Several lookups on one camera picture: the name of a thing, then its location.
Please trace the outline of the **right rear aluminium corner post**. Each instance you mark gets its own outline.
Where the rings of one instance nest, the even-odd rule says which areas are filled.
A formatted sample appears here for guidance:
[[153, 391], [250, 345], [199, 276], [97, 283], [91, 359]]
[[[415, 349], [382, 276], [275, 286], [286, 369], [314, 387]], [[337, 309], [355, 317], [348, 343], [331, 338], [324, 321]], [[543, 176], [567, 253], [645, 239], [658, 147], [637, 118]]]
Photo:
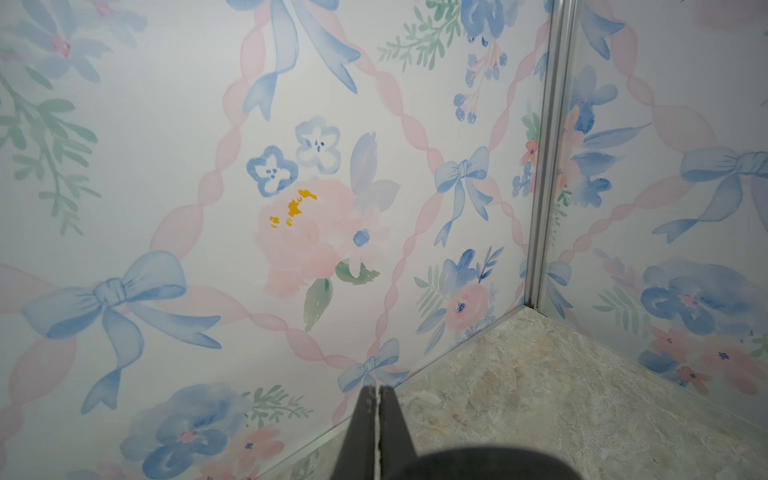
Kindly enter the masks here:
[[578, 0], [556, 0], [553, 2], [550, 20], [525, 290], [526, 306], [533, 310], [540, 309], [546, 286], [547, 248], [558, 148], [564, 117], [567, 115], [569, 62], [580, 7], [581, 2]]

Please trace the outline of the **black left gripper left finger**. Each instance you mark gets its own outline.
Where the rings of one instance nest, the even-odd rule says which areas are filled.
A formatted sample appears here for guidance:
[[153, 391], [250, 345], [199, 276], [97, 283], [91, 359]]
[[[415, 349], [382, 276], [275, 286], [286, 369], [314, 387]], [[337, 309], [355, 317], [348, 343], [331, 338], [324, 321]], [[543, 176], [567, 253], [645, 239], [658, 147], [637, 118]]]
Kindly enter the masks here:
[[373, 480], [375, 476], [377, 390], [361, 389], [331, 480]]

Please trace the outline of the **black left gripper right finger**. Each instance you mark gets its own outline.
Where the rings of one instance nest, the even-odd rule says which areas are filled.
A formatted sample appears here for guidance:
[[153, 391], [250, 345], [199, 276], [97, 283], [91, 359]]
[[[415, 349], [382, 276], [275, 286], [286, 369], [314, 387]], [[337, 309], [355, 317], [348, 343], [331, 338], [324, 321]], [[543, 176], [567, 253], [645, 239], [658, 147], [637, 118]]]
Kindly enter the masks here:
[[395, 389], [379, 389], [380, 478], [396, 479], [418, 455], [411, 439]]

